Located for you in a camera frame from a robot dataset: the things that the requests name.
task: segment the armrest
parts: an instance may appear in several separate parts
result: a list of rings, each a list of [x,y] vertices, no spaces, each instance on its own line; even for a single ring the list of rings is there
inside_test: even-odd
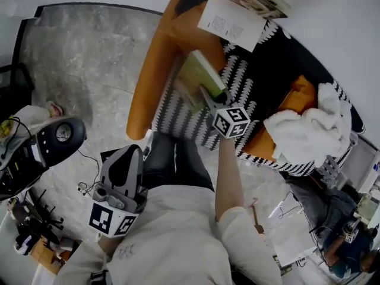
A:
[[[132,140],[145,137],[159,105],[173,61],[180,52],[173,39],[161,32],[177,17],[175,6],[178,1],[170,0],[167,5],[138,77],[126,126],[126,134]]]

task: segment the white towel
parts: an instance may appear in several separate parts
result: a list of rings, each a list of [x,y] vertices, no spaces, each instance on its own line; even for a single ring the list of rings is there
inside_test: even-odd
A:
[[[275,143],[272,157],[278,163],[322,166],[327,155],[340,157],[350,145],[351,104],[339,100],[330,83],[320,84],[318,109],[302,115],[292,110],[274,114],[264,125]]]

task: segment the white wall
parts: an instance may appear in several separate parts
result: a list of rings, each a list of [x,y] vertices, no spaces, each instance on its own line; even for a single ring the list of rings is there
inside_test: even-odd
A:
[[[163,11],[169,0],[16,0],[44,5],[105,2]],[[343,86],[363,118],[365,136],[380,147],[380,0],[287,0],[278,20]]]

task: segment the person sitting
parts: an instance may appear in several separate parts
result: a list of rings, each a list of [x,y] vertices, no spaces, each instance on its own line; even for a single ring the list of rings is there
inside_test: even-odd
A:
[[[357,207],[348,194],[336,188],[322,190],[311,176],[283,177],[296,201],[302,204],[332,273],[347,278],[354,273],[372,273],[380,267],[379,250],[371,250],[377,229],[367,229],[360,222],[354,230],[356,237],[351,243],[346,242],[346,236],[352,236],[347,225],[355,221],[353,214]]]
[[[149,189],[147,205],[126,236],[82,243],[55,285],[88,284],[103,275],[113,285],[281,284],[280,270],[243,207],[233,138],[220,138],[214,192],[196,145],[155,132],[142,184]]]

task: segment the jeans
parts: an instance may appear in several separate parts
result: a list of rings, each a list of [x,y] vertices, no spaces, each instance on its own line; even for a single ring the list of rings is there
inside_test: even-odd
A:
[[[316,230],[316,239],[322,245],[333,228],[342,220],[348,221],[356,209],[356,203],[346,193],[336,189],[322,192],[310,176],[288,176],[285,181],[302,204],[310,227]]]
[[[151,151],[144,162],[142,185],[148,189],[185,185],[214,191],[195,143],[159,132],[154,133]]]

